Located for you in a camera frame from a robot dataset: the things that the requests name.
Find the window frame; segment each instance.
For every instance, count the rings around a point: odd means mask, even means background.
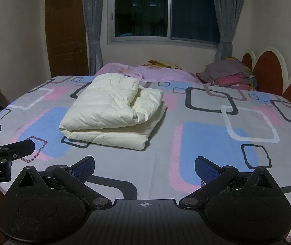
[[[219,43],[197,39],[170,38],[171,34],[171,14],[172,0],[168,0],[168,25],[167,36],[130,36],[115,37],[115,0],[107,0],[107,42],[108,44],[127,43],[127,44],[168,44],[201,48],[217,48]]]

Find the window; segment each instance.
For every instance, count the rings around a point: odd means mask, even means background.
[[[108,0],[110,42],[220,41],[213,0]]]

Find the white quilt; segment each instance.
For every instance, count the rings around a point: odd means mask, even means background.
[[[69,108],[59,130],[72,140],[142,150],[167,108],[162,96],[138,79],[102,74]]]

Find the brown wooden door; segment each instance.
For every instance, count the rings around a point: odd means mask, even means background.
[[[45,0],[51,76],[89,75],[82,0]]]

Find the metal screw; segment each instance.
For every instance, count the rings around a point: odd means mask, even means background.
[[[106,205],[109,203],[109,200],[107,198],[103,198],[103,197],[98,197],[98,198],[95,198],[93,201],[92,201],[96,206],[103,206],[103,205]]]
[[[198,203],[198,201],[195,198],[187,197],[182,200],[182,203],[186,206],[194,206]]]

